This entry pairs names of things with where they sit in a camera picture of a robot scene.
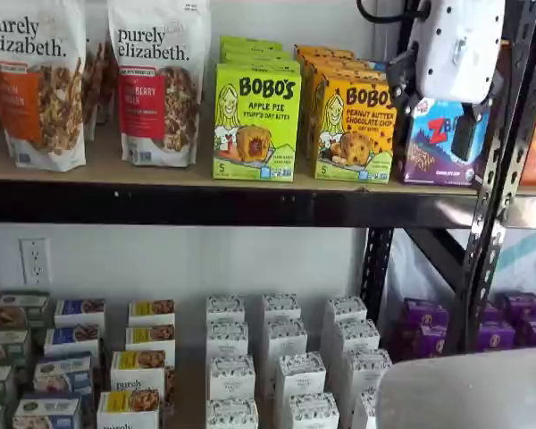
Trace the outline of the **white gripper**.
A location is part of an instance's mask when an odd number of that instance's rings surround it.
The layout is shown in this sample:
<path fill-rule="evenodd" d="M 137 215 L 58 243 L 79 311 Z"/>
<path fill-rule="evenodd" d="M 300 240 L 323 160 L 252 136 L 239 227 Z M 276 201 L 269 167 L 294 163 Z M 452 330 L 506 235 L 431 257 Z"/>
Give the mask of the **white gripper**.
<path fill-rule="evenodd" d="M 451 152 L 467 161 L 477 124 L 503 86 L 494 73 L 504 0 L 422 1 L 428 17 L 414 23 L 410 47 L 387 62 L 391 104 L 405 119 L 424 97 L 461 102 Z"/>

